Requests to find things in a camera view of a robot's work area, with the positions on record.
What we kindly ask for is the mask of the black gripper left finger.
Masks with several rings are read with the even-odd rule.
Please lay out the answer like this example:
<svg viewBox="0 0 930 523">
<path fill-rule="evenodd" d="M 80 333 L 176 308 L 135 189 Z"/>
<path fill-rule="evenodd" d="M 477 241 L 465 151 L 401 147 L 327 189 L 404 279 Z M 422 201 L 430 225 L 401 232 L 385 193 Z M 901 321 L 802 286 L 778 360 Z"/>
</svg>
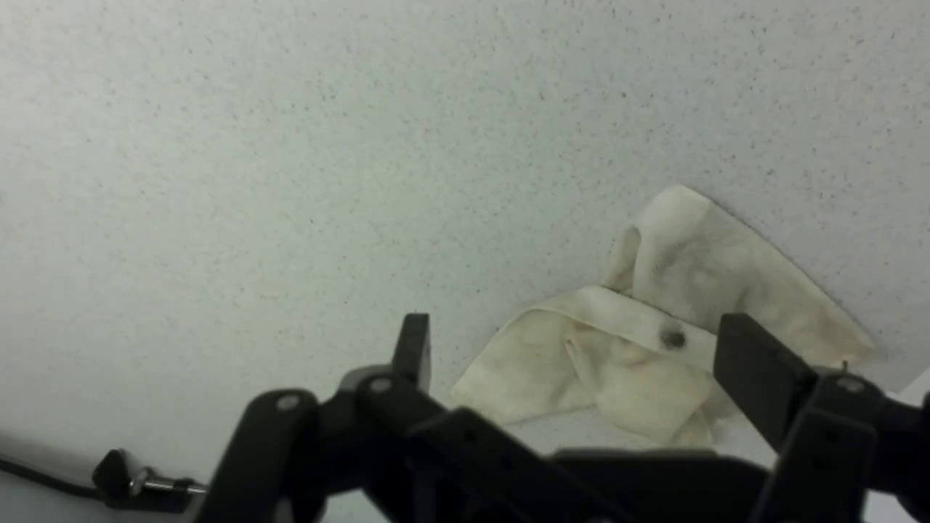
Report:
<svg viewBox="0 0 930 523">
<path fill-rule="evenodd" d="M 326 400 L 308 388 L 256 395 L 220 456 L 197 523 L 321 523 L 361 490 L 388 523 L 528 523 L 497 465 L 522 446 L 428 385 L 430 317 L 406 314 L 385 363 L 353 368 Z"/>
</svg>

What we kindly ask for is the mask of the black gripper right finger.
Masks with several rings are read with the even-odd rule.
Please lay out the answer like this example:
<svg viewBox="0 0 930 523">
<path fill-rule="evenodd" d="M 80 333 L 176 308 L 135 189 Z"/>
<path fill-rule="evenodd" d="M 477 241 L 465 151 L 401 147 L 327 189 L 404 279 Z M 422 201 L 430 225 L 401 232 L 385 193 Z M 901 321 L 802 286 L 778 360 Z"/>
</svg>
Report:
<svg viewBox="0 0 930 523">
<path fill-rule="evenodd" d="M 711 373 L 775 450 L 753 523 L 862 523 L 868 493 L 930 523 L 927 400 L 805 363 L 750 314 L 720 317 Z"/>
</svg>

